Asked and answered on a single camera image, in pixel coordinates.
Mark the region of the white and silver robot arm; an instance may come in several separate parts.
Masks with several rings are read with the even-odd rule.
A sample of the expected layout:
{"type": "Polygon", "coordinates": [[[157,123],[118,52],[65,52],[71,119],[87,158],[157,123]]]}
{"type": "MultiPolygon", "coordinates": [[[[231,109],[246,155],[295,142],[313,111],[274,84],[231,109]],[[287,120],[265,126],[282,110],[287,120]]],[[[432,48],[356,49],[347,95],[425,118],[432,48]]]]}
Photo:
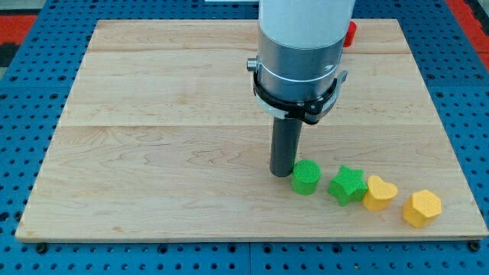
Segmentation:
{"type": "Polygon", "coordinates": [[[260,0],[257,56],[247,61],[257,102],[277,118],[314,125],[335,104],[355,0],[260,0]]]}

